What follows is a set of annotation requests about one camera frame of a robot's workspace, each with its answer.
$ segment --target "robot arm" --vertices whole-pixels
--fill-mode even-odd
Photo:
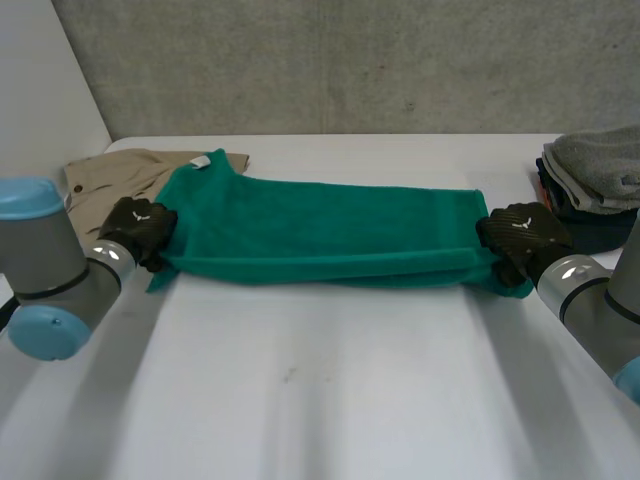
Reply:
[[[0,271],[19,305],[8,325],[13,344],[40,360],[73,356],[136,266],[160,269],[176,222],[160,204],[123,198],[83,251],[49,180],[0,180]]]
[[[545,305],[640,404],[640,220],[613,274],[573,251],[562,224],[538,203],[494,210],[476,229],[503,259],[497,264],[503,283],[531,279]]]

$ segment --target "gray folded towel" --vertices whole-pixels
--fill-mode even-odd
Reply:
[[[556,161],[553,153],[551,152],[550,143],[547,143],[544,146],[542,163],[549,175],[551,175],[551,178],[553,178],[558,185],[567,192],[571,205],[573,205],[576,210],[596,213],[598,215],[613,215],[615,213],[640,207],[640,201],[604,198],[602,195],[593,191],[586,185],[582,185],[575,178],[569,175],[569,173],[567,173],[567,171]]]
[[[640,125],[563,135],[550,150],[569,175],[603,198],[640,200]]]

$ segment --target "label tag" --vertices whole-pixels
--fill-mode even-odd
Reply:
[[[200,170],[201,168],[208,167],[211,165],[211,160],[206,155],[200,155],[199,157],[194,158],[189,162],[193,165],[193,168],[196,170]]]

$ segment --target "white wall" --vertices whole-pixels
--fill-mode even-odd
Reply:
[[[0,0],[0,175],[47,175],[111,143],[49,0]]]

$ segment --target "folded clothes stack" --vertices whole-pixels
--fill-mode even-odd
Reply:
[[[640,207],[640,126],[563,135],[536,166],[545,202],[577,250],[624,245]]]

